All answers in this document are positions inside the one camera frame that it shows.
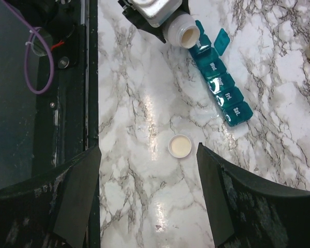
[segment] silver metal object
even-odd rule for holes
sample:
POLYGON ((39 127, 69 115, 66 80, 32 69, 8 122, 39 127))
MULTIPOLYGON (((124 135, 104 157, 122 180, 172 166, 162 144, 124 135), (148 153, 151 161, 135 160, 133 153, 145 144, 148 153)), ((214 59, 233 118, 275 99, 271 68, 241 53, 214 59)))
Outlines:
POLYGON ((161 26, 182 4, 182 0, 130 0, 152 27, 161 26))
POLYGON ((65 69, 69 65, 69 58, 68 57, 62 57, 58 62, 58 68, 59 69, 65 69))

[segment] black metal frame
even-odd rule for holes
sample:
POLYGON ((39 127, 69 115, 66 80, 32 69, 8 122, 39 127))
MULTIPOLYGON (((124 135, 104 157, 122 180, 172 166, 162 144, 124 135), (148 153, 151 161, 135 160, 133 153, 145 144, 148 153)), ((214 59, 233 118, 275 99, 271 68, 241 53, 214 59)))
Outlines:
MULTIPOLYGON (((71 1, 70 4, 75 10, 74 19, 79 21, 81 3, 71 1)), ((97 32, 88 32, 98 29, 96 0, 89 0, 88 27, 78 23, 77 29, 79 61, 74 67, 56 70, 51 89, 37 97, 32 176, 53 169, 98 145, 98 36, 97 32)), ((47 58, 41 58, 39 68, 38 89, 48 78, 47 58)), ((84 247, 100 247, 99 204, 98 181, 84 247)))

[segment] open lid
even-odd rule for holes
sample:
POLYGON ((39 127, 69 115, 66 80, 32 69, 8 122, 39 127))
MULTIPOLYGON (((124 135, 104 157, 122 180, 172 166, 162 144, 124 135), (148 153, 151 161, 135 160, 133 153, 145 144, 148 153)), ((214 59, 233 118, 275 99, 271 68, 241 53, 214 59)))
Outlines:
POLYGON ((215 40, 215 43, 213 44, 220 56, 224 54, 229 43, 230 43, 229 36, 227 32, 222 28, 219 31, 219 34, 215 40))

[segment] red wire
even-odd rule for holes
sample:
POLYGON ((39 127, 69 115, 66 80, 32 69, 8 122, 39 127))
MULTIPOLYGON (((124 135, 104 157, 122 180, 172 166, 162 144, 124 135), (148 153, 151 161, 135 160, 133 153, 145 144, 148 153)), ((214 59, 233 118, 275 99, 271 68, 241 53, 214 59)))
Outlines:
POLYGON ((51 47, 51 51, 54 50, 55 48, 57 48, 57 47, 63 45, 63 44, 64 44, 64 41, 60 40, 60 42, 59 42, 58 44, 55 44, 55 45, 53 45, 53 46, 51 47))

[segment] pill organizer lid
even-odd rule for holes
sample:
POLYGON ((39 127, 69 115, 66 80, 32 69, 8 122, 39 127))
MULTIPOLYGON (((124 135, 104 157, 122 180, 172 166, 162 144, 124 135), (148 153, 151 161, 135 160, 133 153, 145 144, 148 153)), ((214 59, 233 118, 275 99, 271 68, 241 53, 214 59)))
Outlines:
POLYGON ((230 43, 229 36, 227 32, 222 28, 219 31, 219 34, 215 40, 215 43, 213 44, 220 56, 224 54, 229 43, 230 43))
POLYGON ((195 24, 198 27, 198 29, 200 29, 200 35, 203 35, 205 33, 205 29, 203 28, 201 22, 199 20, 196 20, 195 24))

